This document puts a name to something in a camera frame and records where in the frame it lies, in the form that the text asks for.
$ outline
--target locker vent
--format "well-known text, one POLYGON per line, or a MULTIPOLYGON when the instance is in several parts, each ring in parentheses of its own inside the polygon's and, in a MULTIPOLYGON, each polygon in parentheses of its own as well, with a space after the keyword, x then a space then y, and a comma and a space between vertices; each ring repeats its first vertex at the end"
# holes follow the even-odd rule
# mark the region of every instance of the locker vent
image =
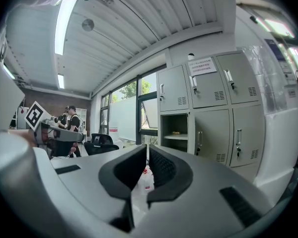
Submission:
POLYGON ((178 105, 185 105, 187 104, 187 98, 186 97, 179 97, 178 98, 178 105))
POLYGON ((225 161, 225 153, 223 154, 217 154, 217 157, 216 157, 216 161, 217 162, 224 162, 225 161))
POLYGON ((223 91, 214 92, 214 95, 215 95, 215 100, 217 100, 217 101, 224 100, 224 93, 223 93, 223 91))
POLYGON ((248 92, 249 92, 249 96, 256 96, 257 95, 255 87, 249 87, 248 92))
POLYGON ((252 155, 250 156, 251 159, 256 159, 258 156, 258 150, 252 151, 252 155))

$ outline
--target transparent plastic sheet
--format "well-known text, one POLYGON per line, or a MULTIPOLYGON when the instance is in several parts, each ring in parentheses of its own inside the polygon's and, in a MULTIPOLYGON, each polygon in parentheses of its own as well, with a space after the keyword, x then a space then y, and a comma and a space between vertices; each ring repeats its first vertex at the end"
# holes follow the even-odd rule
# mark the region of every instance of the transparent plastic sheet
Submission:
POLYGON ((246 55, 255 73, 261 92, 264 114, 287 109, 283 81, 269 53, 263 46, 237 47, 246 55))

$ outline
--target ceiling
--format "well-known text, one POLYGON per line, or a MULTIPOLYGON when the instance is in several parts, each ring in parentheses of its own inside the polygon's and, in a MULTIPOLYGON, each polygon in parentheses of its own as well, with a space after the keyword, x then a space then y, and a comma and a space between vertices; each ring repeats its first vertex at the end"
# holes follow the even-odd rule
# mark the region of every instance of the ceiling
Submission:
POLYGON ((7 21, 7 62, 26 85, 86 95, 150 45, 184 29, 219 21, 219 0, 78 0, 64 55, 54 54, 59 6, 19 7, 7 21), (91 19, 92 31, 82 28, 91 19))

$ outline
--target black rubber pad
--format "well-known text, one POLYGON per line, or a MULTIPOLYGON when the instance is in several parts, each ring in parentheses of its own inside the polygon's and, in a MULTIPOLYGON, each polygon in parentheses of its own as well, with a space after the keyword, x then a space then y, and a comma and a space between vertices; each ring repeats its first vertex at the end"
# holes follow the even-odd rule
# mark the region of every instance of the black rubber pad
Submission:
POLYGON ((171 201, 180 196, 192 183, 190 166, 178 157, 150 145, 149 166, 153 173, 154 190, 147 196, 147 202, 171 201))
POLYGON ((117 159, 107 162, 99 171, 99 181, 112 197, 130 200, 146 167, 147 146, 142 145, 117 159))
POLYGON ((61 175, 61 174, 72 172, 72 171, 75 171, 78 169, 80 169, 80 167, 78 165, 72 165, 72 166, 68 166, 68 167, 64 167, 64 168, 55 169, 55 172, 58 175, 61 175))
POLYGON ((220 190, 230 208, 247 228, 261 218, 261 215, 233 187, 220 190))

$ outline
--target black office chair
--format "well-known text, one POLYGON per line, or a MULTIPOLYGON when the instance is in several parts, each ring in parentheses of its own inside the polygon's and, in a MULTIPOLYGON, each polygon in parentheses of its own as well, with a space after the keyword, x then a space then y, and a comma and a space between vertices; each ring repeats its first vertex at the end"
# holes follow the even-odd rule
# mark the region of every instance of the black office chair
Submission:
POLYGON ((113 144, 111 136, 98 133, 93 133, 91 142, 85 142, 84 147, 88 155, 107 153, 119 149, 117 145, 113 144))

